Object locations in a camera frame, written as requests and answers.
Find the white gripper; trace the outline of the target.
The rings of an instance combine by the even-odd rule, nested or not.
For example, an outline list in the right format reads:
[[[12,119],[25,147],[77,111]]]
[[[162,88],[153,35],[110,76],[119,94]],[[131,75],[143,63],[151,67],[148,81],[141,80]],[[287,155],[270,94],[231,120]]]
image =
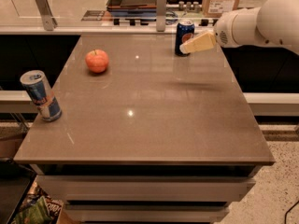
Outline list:
[[[213,49],[216,41],[223,48],[236,48],[238,44],[233,36],[233,24],[236,16],[235,11],[223,13],[214,25],[215,35],[212,32],[204,31],[181,44],[179,50],[183,54],[189,54]]]

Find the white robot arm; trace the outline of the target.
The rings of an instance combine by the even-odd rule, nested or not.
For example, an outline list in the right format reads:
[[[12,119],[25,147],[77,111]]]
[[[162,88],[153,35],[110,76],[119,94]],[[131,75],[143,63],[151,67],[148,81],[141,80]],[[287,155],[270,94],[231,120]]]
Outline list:
[[[203,31],[179,46],[183,54],[213,49],[257,46],[284,48],[299,54],[299,0],[267,0],[261,7],[221,15],[213,31]]]

